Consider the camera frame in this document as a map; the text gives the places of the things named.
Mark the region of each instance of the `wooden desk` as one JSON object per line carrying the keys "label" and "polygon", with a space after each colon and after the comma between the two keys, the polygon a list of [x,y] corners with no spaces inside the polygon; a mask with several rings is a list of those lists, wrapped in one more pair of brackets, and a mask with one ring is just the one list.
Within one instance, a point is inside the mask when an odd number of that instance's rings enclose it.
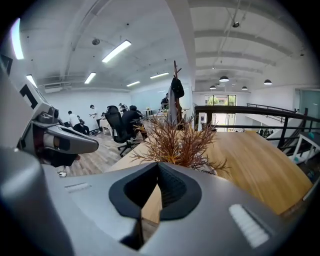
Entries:
{"label": "wooden desk", "polygon": [[[312,187],[296,164],[256,133],[217,132],[216,139],[206,154],[210,161],[223,161],[227,157],[231,177],[221,171],[218,175],[258,198],[276,214],[291,208]],[[135,151],[144,154],[147,148],[140,144]],[[132,154],[129,152],[114,164],[111,171],[138,165],[140,160],[131,162]],[[161,193],[157,186],[142,209],[142,217],[158,223],[161,208]]]}

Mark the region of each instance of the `window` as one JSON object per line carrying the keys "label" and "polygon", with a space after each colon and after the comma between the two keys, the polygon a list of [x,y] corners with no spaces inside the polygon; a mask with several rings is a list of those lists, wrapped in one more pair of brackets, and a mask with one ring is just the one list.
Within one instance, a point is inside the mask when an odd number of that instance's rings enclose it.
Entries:
{"label": "window", "polygon": [[236,95],[206,95],[206,106],[236,106]]}

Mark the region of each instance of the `black office chair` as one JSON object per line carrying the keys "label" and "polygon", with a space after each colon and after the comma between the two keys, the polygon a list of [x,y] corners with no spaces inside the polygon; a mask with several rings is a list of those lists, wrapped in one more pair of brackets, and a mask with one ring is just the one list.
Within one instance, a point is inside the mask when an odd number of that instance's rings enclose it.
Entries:
{"label": "black office chair", "polygon": [[130,141],[130,139],[135,138],[136,135],[134,131],[132,131],[132,134],[127,133],[120,112],[116,106],[107,107],[107,113],[105,114],[105,118],[112,128],[113,140],[119,144],[126,143],[126,145],[118,146],[118,150],[123,148],[123,150],[120,152],[120,157],[123,157],[123,153],[126,149],[133,149],[133,146],[139,144],[137,142]]}

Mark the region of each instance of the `white wall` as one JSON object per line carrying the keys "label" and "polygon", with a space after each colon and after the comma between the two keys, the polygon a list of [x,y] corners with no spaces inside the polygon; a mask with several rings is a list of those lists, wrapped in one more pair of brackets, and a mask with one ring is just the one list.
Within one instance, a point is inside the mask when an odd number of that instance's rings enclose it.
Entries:
{"label": "white wall", "polygon": [[[190,83],[188,83],[189,79],[183,77],[179,78],[181,79],[184,89],[184,96],[180,98],[180,105],[183,109],[190,109],[192,108],[192,98],[190,95]],[[130,96],[132,104],[142,112],[146,109],[146,107],[149,107],[152,110],[158,110],[161,107],[161,100],[166,96],[166,93],[169,90],[171,82],[172,77],[165,78],[159,80],[158,82],[131,91]]]}
{"label": "white wall", "polygon": [[248,103],[294,110],[296,89],[309,87],[309,85],[287,85],[257,89],[251,92]]}
{"label": "white wall", "polygon": [[[248,92],[220,92],[217,91],[212,92],[193,92],[192,93],[192,98],[193,98],[193,103],[197,104],[198,106],[205,106],[206,105],[206,95],[236,95],[236,105],[237,106],[247,106],[247,103],[249,103],[249,97],[250,93]],[[235,124],[234,125],[248,125],[248,117],[246,117],[245,114],[242,113],[237,113],[235,114]]]}
{"label": "white wall", "polygon": [[131,105],[129,92],[109,90],[71,90],[56,93],[43,94],[45,99],[55,108],[59,109],[59,117],[64,122],[69,121],[68,111],[80,116],[90,131],[97,129],[96,121],[89,116],[92,114],[90,105],[94,105],[99,111],[106,112],[107,106],[117,106],[119,103]]}

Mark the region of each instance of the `brown dried grass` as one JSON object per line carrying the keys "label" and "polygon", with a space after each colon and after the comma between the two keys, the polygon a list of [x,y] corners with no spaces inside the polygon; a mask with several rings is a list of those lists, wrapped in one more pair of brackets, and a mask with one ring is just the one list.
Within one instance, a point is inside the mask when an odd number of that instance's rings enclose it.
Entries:
{"label": "brown dried grass", "polygon": [[[198,127],[192,128],[193,120],[194,116],[185,122],[172,124],[166,120],[152,118],[149,120],[150,127],[147,131],[144,127],[137,126],[138,130],[148,134],[148,139],[142,142],[148,151],[146,154],[139,154],[133,150],[131,157],[134,158],[133,160],[141,160],[140,163],[167,162],[209,174],[214,174],[214,170],[229,174],[227,171],[229,167],[226,166],[227,159],[221,162],[210,162],[205,156],[208,145],[214,144],[216,140],[216,132],[212,131],[213,126],[206,125],[202,131],[197,131]],[[205,170],[204,165],[214,170]]]}

